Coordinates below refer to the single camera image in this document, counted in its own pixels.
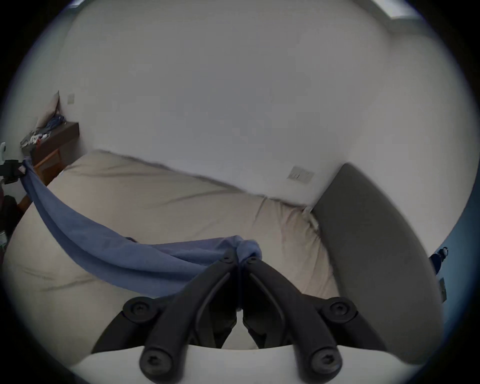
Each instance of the beige bed sheet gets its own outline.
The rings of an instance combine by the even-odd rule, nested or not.
[[[301,292],[338,296],[327,252],[300,208],[100,151],[81,157],[49,188],[77,212],[142,243],[255,239],[263,260]],[[12,236],[2,273],[21,319],[67,366],[88,355],[124,302],[139,296],[75,264],[33,205]],[[255,347],[239,320],[224,348]]]

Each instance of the bed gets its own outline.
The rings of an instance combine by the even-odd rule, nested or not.
[[[141,243],[254,239],[263,260],[301,292],[353,300],[388,350],[406,362],[424,362],[441,342],[440,291],[425,251],[395,207],[350,164],[312,214],[102,151],[81,157],[49,188],[81,214]],[[22,321],[66,366],[87,356],[124,302],[141,294],[76,265],[34,206],[12,236],[2,276]],[[236,326],[223,348],[254,347]]]

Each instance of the pillow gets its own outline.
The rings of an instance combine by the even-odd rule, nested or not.
[[[53,115],[55,115],[55,112],[57,111],[57,106],[59,103],[59,98],[60,98],[59,92],[53,95],[53,98],[50,100],[49,104],[47,105],[47,110],[36,121],[35,128],[45,127],[48,121],[53,117]]]

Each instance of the blue blanket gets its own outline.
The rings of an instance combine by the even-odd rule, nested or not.
[[[24,166],[22,185],[55,240],[85,271],[118,287],[167,296],[179,292],[227,249],[236,250],[240,263],[262,256],[257,242],[240,236],[158,245],[130,241],[60,201],[38,178],[29,158]]]

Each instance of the gray headboard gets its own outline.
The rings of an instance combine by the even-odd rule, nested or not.
[[[351,299],[405,362],[440,345],[440,289],[419,239],[389,199],[344,164],[313,209],[340,294]]]

